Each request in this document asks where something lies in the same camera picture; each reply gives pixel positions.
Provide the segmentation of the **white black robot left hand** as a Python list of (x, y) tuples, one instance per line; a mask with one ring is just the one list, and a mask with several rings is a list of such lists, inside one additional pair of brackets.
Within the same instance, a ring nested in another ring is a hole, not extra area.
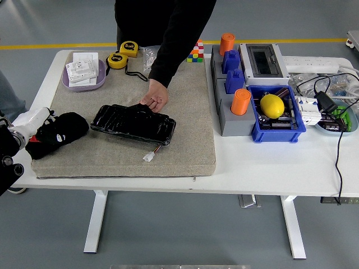
[(53, 110), (42, 107), (20, 114), (11, 124), (9, 130), (20, 149), (24, 148), (38, 129), (58, 122), (59, 116)]

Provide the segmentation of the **person's left hand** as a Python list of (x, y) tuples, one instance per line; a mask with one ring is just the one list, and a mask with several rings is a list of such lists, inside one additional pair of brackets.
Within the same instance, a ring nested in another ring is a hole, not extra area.
[(160, 82), (150, 79), (149, 90), (140, 100), (140, 104), (147, 105), (154, 113), (159, 113), (169, 100), (168, 90)]

